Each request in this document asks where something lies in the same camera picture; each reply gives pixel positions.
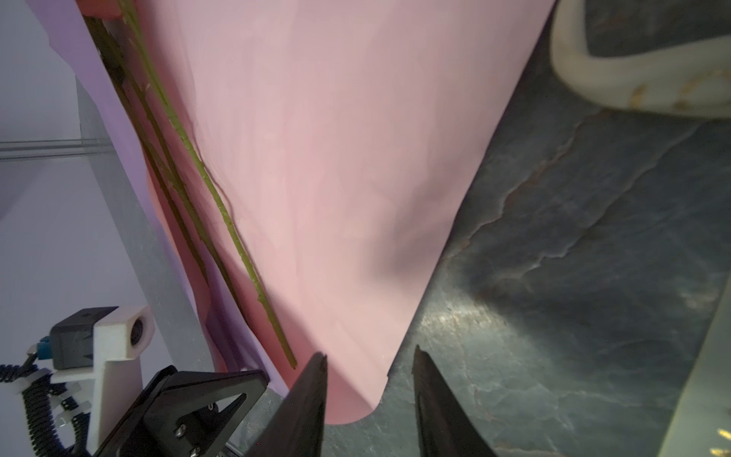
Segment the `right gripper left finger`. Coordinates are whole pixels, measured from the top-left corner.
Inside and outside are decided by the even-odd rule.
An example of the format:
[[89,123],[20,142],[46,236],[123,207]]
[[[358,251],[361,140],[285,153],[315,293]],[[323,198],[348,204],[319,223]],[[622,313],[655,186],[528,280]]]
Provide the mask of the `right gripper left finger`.
[[327,375],[327,356],[316,352],[245,457],[320,456],[327,405]]

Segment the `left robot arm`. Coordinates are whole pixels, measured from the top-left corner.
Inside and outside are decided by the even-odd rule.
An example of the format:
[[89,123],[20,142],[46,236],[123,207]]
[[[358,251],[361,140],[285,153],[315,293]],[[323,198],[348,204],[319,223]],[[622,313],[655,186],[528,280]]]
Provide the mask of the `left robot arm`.
[[[22,396],[38,456],[89,456],[91,417],[47,369],[2,366],[1,380]],[[236,373],[158,371],[96,451],[98,456],[216,456],[268,386],[259,369]],[[53,423],[53,398],[72,415],[75,443],[64,447]]]

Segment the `pink spray rose stem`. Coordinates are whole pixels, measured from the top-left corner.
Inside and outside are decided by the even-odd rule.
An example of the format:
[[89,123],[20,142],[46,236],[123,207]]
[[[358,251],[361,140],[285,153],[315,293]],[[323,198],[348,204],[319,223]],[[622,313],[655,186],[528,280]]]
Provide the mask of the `pink spray rose stem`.
[[[167,201],[175,226],[187,245],[188,254],[200,270],[200,276],[208,287],[212,286],[212,272],[207,268],[206,260],[200,251],[200,248],[204,247],[215,264],[214,270],[221,274],[226,291],[235,306],[241,306],[236,285],[190,197],[186,180],[181,176],[173,158],[160,119],[152,108],[151,94],[158,100],[161,107],[162,105],[148,81],[137,47],[131,43],[128,47],[131,53],[126,55],[120,43],[108,29],[105,20],[86,15],[84,21],[91,33],[93,43],[102,57],[105,69],[112,78],[112,85],[131,120],[148,166]],[[124,22],[122,13],[120,21],[129,31],[129,41],[131,42],[131,30]]]

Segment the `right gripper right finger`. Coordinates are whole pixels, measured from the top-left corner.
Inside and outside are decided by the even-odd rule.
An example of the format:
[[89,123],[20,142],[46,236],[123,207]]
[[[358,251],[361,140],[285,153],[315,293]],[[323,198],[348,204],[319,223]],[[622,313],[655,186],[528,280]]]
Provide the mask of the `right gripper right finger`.
[[421,456],[497,456],[470,422],[430,355],[419,346],[412,375]]

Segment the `white rose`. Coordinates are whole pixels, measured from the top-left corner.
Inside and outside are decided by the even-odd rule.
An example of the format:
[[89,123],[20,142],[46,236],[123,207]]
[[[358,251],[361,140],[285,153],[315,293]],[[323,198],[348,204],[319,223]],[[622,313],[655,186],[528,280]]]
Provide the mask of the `white rose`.
[[132,1],[118,1],[118,5],[120,10],[122,11],[124,22],[131,30],[131,43],[133,43],[133,45],[135,45],[135,47],[137,47],[138,49],[140,60],[142,62],[143,69],[146,72],[148,81],[150,81],[150,85],[153,87],[155,94],[160,100],[163,110],[167,118],[169,119],[169,123],[171,123],[171,127],[173,127],[173,129],[178,134],[181,143],[188,152],[188,155],[190,156],[190,159],[192,160],[193,165],[196,168],[196,171],[200,175],[201,179],[206,185],[207,190],[211,194],[214,202],[216,203],[218,211],[222,216],[228,233],[230,234],[231,241],[245,266],[245,269],[247,271],[247,274],[249,275],[249,279],[253,283],[255,291],[257,292],[257,300],[262,305],[263,309],[266,312],[266,315],[268,316],[268,321],[270,321],[270,325],[272,326],[272,329],[283,350],[283,353],[287,358],[287,361],[289,362],[289,365],[292,369],[296,369],[298,366],[296,356],[291,348],[291,345],[289,344],[289,341],[287,340],[280,320],[278,319],[273,306],[270,304],[270,299],[268,298],[266,289],[261,280],[261,276],[257,272],[255,264],[252,261],[251,256],[247,252],[245,244],[238,233],[230,212],[228,211],[227,205],[224,203],[220,192],[218,192],[215,184],[213,183],[205,162],[202,160],[198,150],[196,150],[196,148],[194,147],[194,144],[190,140],[188,132],[182,124],[182,121],[180,120],[177,112],[175,112],[175,109],[173,108],[173,105],[169,100],[169,95],[165,91],[164,85],[162,84],[160,75],[154,67],[154,64],[152,63],[152,58],[150,57],[150,53],[148,52],[148,49],[145,45],[145,39],[137,16],[136,8],[134,7]]

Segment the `pink purple wrapping paper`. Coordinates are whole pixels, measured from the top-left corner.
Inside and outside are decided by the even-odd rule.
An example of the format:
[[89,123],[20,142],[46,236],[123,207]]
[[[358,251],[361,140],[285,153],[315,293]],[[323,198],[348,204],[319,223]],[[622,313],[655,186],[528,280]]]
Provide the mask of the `pink purple wrapping paper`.
[[219,367],[259,352],[285,393],[329,360],[326,421],[379,405],[549,1],[138,1],[169,103],[249,251],[289,363],[212,194],[118,41],[240,300],[195,260],[73,1],[30,8],[97,106]]

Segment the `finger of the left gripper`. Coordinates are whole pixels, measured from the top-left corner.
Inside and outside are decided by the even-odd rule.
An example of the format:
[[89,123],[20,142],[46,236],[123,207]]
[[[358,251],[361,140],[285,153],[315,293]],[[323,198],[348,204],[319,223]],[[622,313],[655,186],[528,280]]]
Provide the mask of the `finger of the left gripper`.
[[214,373],[168,366],[142,390],[97,456],[216,456],[264,394],[264,371]]

